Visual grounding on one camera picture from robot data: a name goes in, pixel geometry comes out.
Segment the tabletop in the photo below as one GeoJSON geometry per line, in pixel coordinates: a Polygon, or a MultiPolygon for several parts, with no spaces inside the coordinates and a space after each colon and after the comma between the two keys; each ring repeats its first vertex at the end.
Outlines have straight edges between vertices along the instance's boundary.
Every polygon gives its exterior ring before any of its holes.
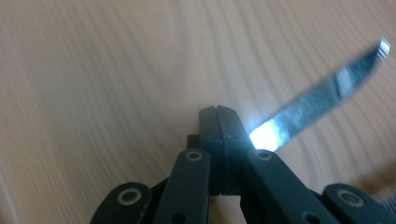
{"type": "MultiPolygon", "coordinates": [[[[0,6],[0,223],[88,223],[117,185],[169,176],[198,112],[251,132],[381,37],[393,0],[7,0],[0,6]]],[[[276,153],[312,190],[396,188],[396,58],[276,153]]],[[[238,197],[209,223],[244,223],[238,197]]]]}

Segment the blade tip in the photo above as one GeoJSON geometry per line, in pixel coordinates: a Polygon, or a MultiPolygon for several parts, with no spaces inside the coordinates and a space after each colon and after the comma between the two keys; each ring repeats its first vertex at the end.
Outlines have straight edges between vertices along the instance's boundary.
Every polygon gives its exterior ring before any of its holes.
{"type": "Polygon", "coordinates": [[[378,49],[378,56],[384,60],[387,58],[390,51],[390,43],[387,39],[382,37],[379,41],[379,49],[378,49]]]}

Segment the wooden table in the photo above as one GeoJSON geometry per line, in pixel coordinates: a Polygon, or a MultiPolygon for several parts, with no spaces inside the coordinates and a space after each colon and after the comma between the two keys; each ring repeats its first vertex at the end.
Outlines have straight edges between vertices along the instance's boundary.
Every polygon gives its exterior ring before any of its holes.
{"type": "MultiPolygon", "coordinates": [[[[248,132],[372,46],[394,0],[3,1],[0,222],[88,223],[117,185],[169,176],[198,112],[248,132]]],[[[396,58],[277,153],[311,189],[396,184],[396,58]]],[[[244,223],[237,197],[210,223],[244,223]]]]}

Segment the metal blade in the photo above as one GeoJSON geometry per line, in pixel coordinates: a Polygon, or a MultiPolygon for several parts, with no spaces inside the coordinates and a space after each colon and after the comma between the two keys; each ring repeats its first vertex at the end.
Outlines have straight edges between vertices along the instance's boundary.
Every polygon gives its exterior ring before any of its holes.
{"type": "Polygon", "coordinates": [[[380,42],[357,59],[325,78],[308,92],[274,114],[251,132],[255,148],[275,151],[323,114],[349,98],[389,54],[387,40],[380,42]]]}

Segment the metal rivet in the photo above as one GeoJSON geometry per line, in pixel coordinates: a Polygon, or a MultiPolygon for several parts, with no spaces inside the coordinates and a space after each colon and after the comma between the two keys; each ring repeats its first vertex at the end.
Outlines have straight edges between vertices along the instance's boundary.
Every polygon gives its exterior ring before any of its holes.
{"type": "Polygon", "coordinates": [[[264,150],[257,149],[255,154],[256,154],[256,157],[262,161],[269,161],[272,158],[271,154],[269,154],[268,152],[266,152],[264,150]]]}
{"type": "Polygon", "coordinates": [[[303,219],[310,223],[310,224],[319,224],[321,223],[320,218],[315,215],[314,213],[311,212],[304,212],[303,213],[303,219]]]}
{"type": "Polygon", "coordinates": [[[350,192],[346,189],[338,190],[337,192],[338,198],[352,207],[363,207],[364,200],[357,194],[350,192]]]}
{"type": "Polygon", "coordinates": [[[137,203],[142,197],[142,193],[138,189],[125,189],[123,190],[117,200],[122,205],[131,205],[137,203]]]}
{"type": "Polygon", "coordinates": [[[186,157],[189,161],[199,161],[203,156],[200,152],[191,151],[187,153],[186,157]]]}

